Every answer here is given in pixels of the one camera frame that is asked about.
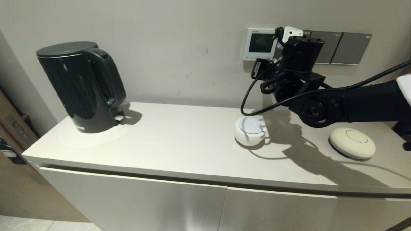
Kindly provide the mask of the black electric kettle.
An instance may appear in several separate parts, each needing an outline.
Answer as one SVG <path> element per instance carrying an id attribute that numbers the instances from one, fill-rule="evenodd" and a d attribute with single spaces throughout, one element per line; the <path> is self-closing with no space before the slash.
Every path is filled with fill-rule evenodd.
<path id="1" fill-rule="evenodd" d="M 113 58 L 92 41 L 41 48 L 36 56 L 81 133 L 101 133 L 124 119 L 126 92 Z"/>

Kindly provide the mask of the cream round disc device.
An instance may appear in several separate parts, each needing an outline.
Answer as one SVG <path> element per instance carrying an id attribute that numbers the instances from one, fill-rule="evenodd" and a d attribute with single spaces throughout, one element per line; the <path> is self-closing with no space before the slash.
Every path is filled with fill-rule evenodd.
<path id="1" fill-rule="evenodd" d="M 355 160 L 368 160 L 376 153 L 376 145 L 365 133 L 352 128 L 336 128 L 329 136 L 329 143 L 340 154 Z"/>

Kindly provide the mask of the dark blue door tag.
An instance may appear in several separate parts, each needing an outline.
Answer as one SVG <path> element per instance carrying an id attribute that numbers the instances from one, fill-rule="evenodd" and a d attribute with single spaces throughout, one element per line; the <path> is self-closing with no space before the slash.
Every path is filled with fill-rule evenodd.
<path id="1" fill-rule="evenodd" d="M 15 149 L 9 146 L 6 140 L 4 140 L 2 137 L 0 137 L 0 153 L 6 156 L 14 164 L 27 164 L 25 160 L 19 154 L 17 154 Z"/>

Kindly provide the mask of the wall thermostat with blue screen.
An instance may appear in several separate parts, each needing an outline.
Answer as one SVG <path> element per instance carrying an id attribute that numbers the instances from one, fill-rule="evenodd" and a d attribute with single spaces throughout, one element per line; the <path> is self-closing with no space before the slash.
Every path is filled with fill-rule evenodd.
<path id="1" fill-rule="evenodd" d="M 243 60 L 273 59 L 277 44 L 274 35 L 275 29 L 272 28 L 248 28 Z"/>

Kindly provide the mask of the grey single switch panel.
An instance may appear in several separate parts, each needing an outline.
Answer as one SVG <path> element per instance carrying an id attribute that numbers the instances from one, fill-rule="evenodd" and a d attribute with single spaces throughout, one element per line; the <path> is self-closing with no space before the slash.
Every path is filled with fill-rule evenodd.
<path id="1" fill-rule="evenodd" d="M 343 32 L 330 64 L 358 65 L 372 35 Z"/>
<path id="2" fill-rule="evenodd" d="M 330 64 L 343 33 L 312 31 L 310 35 L 313 38 L 321 38 L 324 41 L 324 45 L 317 57 L 316 63 Z"/>

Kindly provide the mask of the white sideboard cabinet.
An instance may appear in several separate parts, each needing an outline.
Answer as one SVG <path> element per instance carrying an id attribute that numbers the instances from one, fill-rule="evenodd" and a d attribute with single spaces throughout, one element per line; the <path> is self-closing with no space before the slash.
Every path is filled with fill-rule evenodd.
<path id="1" fill-rule="evenodd" d="M 43 177 L 40 168 L 51 167 L 227 190 L 411 199 L 411 152 L 384 123 L 315 129 L 294 113 L 273 111 L 256 117 L 266 127 L 263 141 L 245 147 L 234 137 L 239 109 L 132 102 L 125 113 L 122 124 L 93 134 L 67 117 L 23 156 Z M 369 136 L 375 155 L 355 160 L 336 151 L 328 139 L 342 127 Z"/>

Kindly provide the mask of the metal door lock plate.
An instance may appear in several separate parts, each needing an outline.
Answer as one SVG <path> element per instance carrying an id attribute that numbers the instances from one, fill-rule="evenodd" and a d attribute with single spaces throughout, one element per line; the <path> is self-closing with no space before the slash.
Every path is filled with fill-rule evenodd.
<path id="1" fill-rule="evenodd" d="M 22 139 L 25 141 L 25 143 L 27 143 L 28 145 L 32 145 L 32 139 L 27 135 L 27 133 L 25 132 L 25 130 L 23 129 L 22 126 L 20 126 L 20 124 L 17 122 L 17 120 L 15 119 L 15 117 L 13 117 L 12 114 L 9 114 L 6 116 L 6 120 L 8 121 L 9 124 L 11 124 L 11 126 L 14 128 L 15 133 Z"/>

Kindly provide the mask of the light wooden furniture panel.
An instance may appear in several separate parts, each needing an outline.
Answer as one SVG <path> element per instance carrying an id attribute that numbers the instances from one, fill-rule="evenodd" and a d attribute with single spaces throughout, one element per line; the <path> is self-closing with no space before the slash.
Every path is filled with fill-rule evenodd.
<path id="1" fill-rule="evenodd" d="M 38 135 L 0 89 L 0 137 L 22 157 L 22 153 L 31 145 L 25 143 L 8 123 L 6 116 L 9 114 L 15 117 L 34 144 L 39 139 Z M 27 163 L 25 165 L 14 164 L 0 153 L 0 215 L 89 222 L 26 159 L 24 160 Z"/>

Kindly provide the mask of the small white round speaker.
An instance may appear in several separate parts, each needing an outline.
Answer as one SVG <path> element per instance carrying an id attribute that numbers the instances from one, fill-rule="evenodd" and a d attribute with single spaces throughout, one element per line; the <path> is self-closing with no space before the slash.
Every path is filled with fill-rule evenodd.
<path id="1" fill-rule="evenodd" d="M 257 146 L 266 135 L 266 127 L 252 117 L 242 117 L 235 122 L 234 137 L 243 146 Z"/>

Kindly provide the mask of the wide white cabinet door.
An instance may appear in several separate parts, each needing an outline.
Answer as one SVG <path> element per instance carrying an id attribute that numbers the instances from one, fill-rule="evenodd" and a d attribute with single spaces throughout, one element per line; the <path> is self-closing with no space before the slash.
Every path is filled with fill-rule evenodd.
<path id="1" fill-rule="evenodd" d="M 41 167 L 102 231 L 218 231 L 227 187 Z"/>

